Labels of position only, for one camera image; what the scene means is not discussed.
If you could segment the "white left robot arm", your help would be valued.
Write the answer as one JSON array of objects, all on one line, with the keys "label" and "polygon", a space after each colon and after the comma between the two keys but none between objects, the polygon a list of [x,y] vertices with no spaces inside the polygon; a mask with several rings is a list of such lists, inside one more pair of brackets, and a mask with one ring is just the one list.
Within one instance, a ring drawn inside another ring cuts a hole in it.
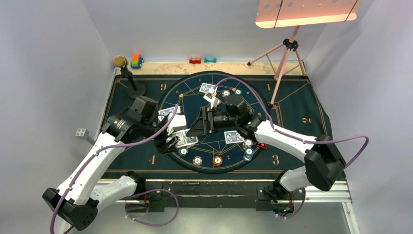
[{"label": "white left robot arm", "polygon": [[151,194],[146,181],[133,171],[118,180],[97,187],[105,171],[126,149],[153,142],[159,153],[176,149],[176,128],[185,127],[186,120],[179,105],[163,114],[159,120],[157,103],[145,96],[135,99],[131,107],[108,117],[93,147],[73,173],[57,188],[48,188],[43,200],[53,211],[50,232],[55,231],[55,221],[61,218],[69,230],[82,231],[90,226],[98,213],[124,199],[140,199]]}]

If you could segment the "blue playing card deck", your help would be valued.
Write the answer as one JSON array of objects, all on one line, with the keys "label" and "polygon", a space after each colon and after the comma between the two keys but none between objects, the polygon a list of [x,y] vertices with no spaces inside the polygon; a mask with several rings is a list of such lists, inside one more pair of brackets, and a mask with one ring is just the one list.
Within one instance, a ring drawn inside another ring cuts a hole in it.
[{"label": "blue playing card deck", "polygon": [[177,140],[175,144],[177,149],[192,147],[199,142],[197,136],[187,136],[188,131],[189,129],[184,129],[173,134]]}]

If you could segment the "blue card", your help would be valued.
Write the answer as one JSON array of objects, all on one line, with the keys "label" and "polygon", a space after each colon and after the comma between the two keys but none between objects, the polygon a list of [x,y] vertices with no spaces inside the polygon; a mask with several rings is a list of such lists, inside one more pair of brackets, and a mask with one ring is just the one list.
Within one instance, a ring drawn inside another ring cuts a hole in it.
[{"label": "blue card", "polygon": [[170,107],[166,109],[161,109],[158,111],[158,120],[162,121],[165,117],[167,117],[170,113],[174,111],[175,107]]},{"label": "blue card", "polygon": [[226,144],[244,142],[244,138],[237,131],[225,131],[224,138],[225,138]]},{"label": "blue card", "polygon": [[199,92],[200,93],[212,93],[214,94],[216,92],[216,88],[214,84],[210,84],[210,83],[202,83],[200,88],[199,88]]}]

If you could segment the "red triangular dealer button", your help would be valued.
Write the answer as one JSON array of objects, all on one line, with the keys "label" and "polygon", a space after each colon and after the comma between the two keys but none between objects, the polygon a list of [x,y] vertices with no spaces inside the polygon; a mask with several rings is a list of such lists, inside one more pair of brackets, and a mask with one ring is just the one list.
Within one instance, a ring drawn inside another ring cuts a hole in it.
[{"label": "red triangular dealer button", "polygon": [[267,145],[265,143],[256,142],[255,146],[262,149],[267,149]]}]

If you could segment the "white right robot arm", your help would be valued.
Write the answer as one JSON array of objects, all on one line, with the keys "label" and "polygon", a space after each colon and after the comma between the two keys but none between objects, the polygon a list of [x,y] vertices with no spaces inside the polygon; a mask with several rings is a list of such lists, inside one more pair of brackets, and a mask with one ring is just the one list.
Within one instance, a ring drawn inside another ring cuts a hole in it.
[{"label": "white right robot arm", "polygon": [[328,143],[329,136],[316,138],[274,126],[270,119],[251,114],[237,94],[227,96],[224,104],[223,112],[212,105],[201,107],[187,136],[208,136],[219,128],[235,127],[244,139],[276,147],[301,160],[304,166],[284,171],[274,181],[273,192],[277,197],[286,198],[307,186],[329,191],[344,170],[346,162],[336,145]]}]

